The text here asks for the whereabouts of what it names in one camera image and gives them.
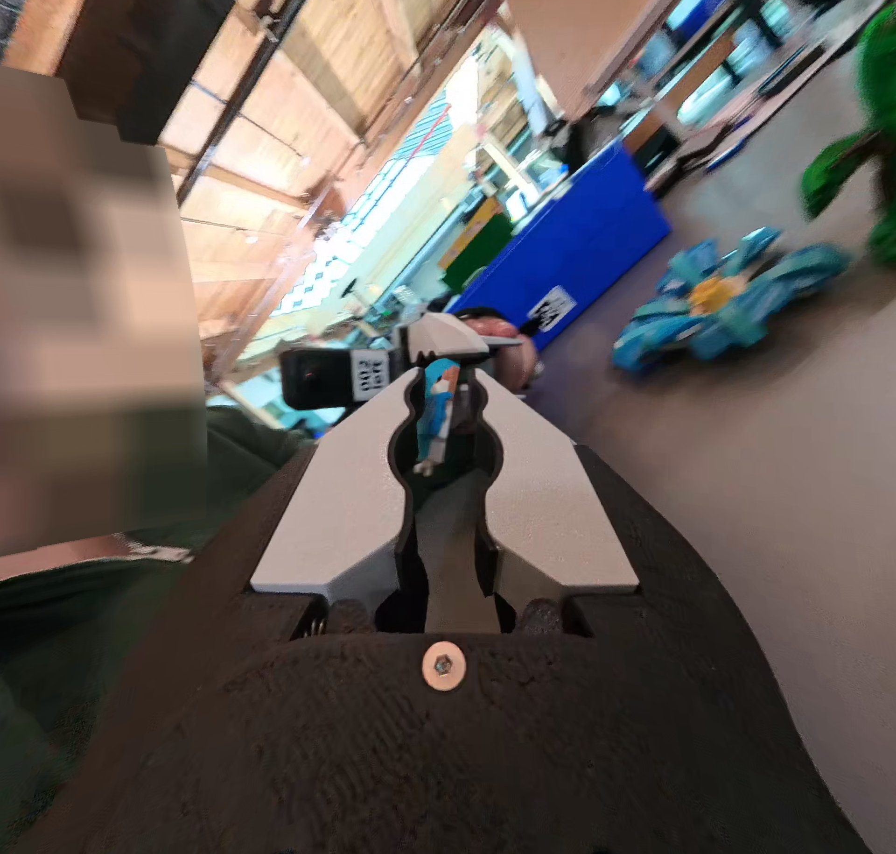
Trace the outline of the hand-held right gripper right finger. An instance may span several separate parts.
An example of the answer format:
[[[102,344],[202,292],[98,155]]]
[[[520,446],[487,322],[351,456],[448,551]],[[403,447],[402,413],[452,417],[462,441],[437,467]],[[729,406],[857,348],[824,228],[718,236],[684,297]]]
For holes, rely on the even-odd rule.
[[[494,467],[481,518],[485,586],[501,597],[629,594],[637,575],[574,441],[482,371],[480,426]]]

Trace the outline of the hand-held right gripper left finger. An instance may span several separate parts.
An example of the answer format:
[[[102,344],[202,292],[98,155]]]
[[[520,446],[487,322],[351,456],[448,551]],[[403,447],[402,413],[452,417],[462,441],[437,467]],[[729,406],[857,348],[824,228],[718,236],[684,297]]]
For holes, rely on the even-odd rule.
[[[420,368],[325,434],[251,577],[256,592],[388,597],[399,589],[396,547],[408,495],[394,444],[415,422]]]

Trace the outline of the blue brick flower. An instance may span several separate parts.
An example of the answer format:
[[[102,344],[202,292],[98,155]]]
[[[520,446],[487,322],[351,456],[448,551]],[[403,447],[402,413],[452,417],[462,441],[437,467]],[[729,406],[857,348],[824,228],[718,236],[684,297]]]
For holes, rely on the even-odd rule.
[[[439,358],[425,369],[424,411],[418,421],[419,457],[414,473],[430,478],[444,462],[461,367]]]

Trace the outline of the blue lego flower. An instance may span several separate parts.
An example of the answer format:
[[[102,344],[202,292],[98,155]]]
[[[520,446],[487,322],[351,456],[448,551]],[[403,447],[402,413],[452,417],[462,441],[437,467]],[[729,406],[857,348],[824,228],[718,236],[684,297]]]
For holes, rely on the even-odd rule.
[[[708,239],[674,255],[651,300],[638,307],[613,344],[614,367],[639,373],[666,353],[711,361],[757,345],[771,319],[843,275],[851,258],[829,243],[792,252],[782,231],[762,226],[728,253]]]

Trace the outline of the green lego stem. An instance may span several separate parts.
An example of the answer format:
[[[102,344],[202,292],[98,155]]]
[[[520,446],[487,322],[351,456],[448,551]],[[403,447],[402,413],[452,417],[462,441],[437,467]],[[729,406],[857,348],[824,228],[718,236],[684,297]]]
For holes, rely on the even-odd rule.
[[[857,44],[857,96],[864,126],[824,148],[802,175],[806,215],[818,218],[864,165],[875,164],[879,216],[868,238],[870,254],[895,263],[895,7],[882,8]]]

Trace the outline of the person's left hand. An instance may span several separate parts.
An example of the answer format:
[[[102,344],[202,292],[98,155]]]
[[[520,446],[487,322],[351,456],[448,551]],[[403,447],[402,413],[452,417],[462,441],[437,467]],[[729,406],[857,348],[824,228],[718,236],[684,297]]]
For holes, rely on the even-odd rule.
[[[525,394],[536,377],[539,365],[539,354],[532,339],[497,315],[466,314],[461,321],[483,339],[512,341],[508,345],[489,346],[489,355],[477,368],[512,394]]]

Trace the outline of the blue box with sticker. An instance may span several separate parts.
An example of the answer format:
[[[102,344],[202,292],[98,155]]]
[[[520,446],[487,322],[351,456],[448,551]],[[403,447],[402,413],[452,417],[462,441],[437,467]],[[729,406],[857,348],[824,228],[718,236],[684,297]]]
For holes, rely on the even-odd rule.
[[[624,146],[613,142],[534,212],[448,308],[490,307],[518,328],[538,322],[538,351],[671,233]]]

